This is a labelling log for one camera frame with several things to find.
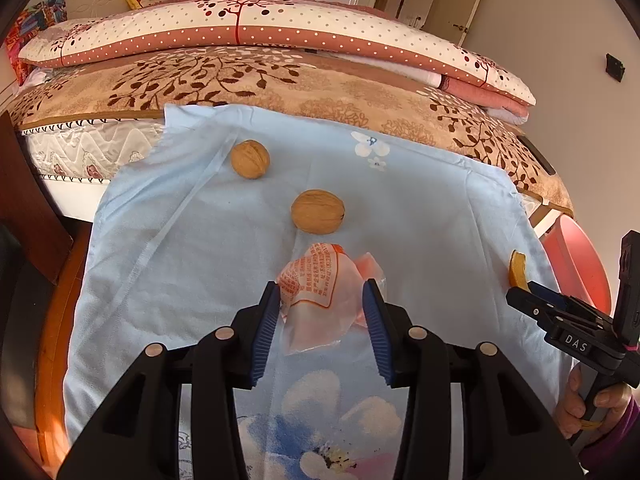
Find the black gripper frame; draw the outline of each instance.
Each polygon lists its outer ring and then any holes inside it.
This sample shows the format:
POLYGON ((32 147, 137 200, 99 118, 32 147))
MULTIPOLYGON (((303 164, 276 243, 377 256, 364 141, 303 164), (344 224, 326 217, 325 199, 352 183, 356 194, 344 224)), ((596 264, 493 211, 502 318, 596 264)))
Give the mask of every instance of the black gripper frame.
POLYGON ((192 384, 193 477, 248 480, 232 389, 250 390, 262 376, 273 337, 264 323, 269 317, 274 329, 279 309, 280 289, 269 282, 230 328, 184 348, 147 346, 82 430, 58 479, 178 480, 180 390, 192 384))
MULTIPOLYGON (((586 412, 583 420, 601 422, 605 408, 596 408, 595 396, 604 388, 640 384, 640 234, 630 231, 622 239, 620 289, 613 319, 590 304, 559 294, 536 282, 529 291, 512 287, 507 303, 536 320, 545 341, 582 364, 586 412)), ((591 431, 579 431, 569 442, 575 454, 591 441, 591 431)))
POLYGON ((414 327, 404 308, 385 303, 375 280, 365 284, 363 302, 377 306, 388 335, 383 345, 374 342, 379 332, 367 316, 380 374, 392 388, 409 388, 394 480, 449 478, 451 383, 462 387, 463 479, 584 477, 545 407, 495 345, 445 344, 414 327))

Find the blue sheet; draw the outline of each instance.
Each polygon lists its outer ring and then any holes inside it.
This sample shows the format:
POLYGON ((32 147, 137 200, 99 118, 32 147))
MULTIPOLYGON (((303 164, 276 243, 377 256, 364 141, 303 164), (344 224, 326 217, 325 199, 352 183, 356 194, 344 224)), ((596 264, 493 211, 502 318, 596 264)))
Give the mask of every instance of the blue sheet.
MULTIPOLYGON (((257 302, 268 280, 313 241, 370 251, 387 299, 444 341, 495 342, 548 409, 571 359, 508 307, 511 251, 527 275, 555 288, 551 267, 507 175, 455 153, 330 121, 260 108, 167 105, 150 155, 121 168, 105 192, 76 306, 64 382, 73 441, 149 343, 194 344, 257 302), (271 155, 244 180, 228 153, 256 139, 271 155), (305 189, 345 203, 340 229, 298 231, 290 206, 305 189)), ((388 480, 398 452, 405 390, 379 377, 365 330, 335 346, 285 356, 282 323, 265 377, 236 392, 252 479, 388 480)), ((190 477, 189 392, 181 406, 181 476, 190 477)), ((460 478, 461 416, 453 413, 451 478, 460 478)))

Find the bread in plastic bag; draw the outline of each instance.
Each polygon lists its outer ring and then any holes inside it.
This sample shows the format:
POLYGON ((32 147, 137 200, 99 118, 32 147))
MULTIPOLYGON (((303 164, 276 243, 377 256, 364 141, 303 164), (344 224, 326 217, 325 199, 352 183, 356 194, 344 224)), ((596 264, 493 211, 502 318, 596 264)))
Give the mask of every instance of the bread in plastic bag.
POLYGON ((362 285, 374 278, 385 295, 385 277, 370 253, 351 260, 340 245, 316 243, 278 275, 286 354, 340 341, 356 322, 366 326, 362 285))

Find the screw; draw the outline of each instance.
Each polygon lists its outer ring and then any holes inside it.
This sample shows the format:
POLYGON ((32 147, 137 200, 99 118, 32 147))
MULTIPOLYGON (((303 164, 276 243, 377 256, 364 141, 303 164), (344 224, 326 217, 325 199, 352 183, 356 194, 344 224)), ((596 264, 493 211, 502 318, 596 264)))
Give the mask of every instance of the screw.
POLYGON ((145 348, 145 354, 149 357, 156 357, 162 353, 162 345, 160 343, 151 343, 145 348))
POLYGON ((221 326, 219 329, 216 330, 216 338, 220 339, 220 341, 224 341, 226 339, 231 339, 236 332, 234 332, 234 329, 231 328, 230 326, 221 326))
POLYGON ((482 343, 480 345, 480 351, 489 357, 493 357, 498 353, 498 347, 493 343, 482 343))
POLYGON ((409 337, 411 339, 424 339, 429 335, 429 333, 423 329, 421 326, 412 326, 409 329, 409 337))

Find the hand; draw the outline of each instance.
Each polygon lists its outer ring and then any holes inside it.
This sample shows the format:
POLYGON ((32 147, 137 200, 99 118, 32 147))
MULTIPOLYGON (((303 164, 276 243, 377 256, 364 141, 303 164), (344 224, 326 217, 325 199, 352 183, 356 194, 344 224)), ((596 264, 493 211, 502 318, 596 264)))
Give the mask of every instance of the hand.
MULTIPOLYGON (((561 399, 556 406, 556 412, 554 413, 554 420, 560 429, 564 438, 571 438, 574 434, 580 431, 580 419, 586 412, 584 401, 577 393, 582 384, 582 373, 580 372, 580 365, 577 365, 569 374, 567 385, 564 389, 561 399)), ((592 444, 596 440, 605 436, 609 431, 616 427, 622 416, 625 414, 626 407, 631 400, 631 386, 628 384, 620 383, 615 386, 610 386, 599 392, 593 403, 598 408, 608 408, 602 425, 593 432, 589 444, 592 444)))

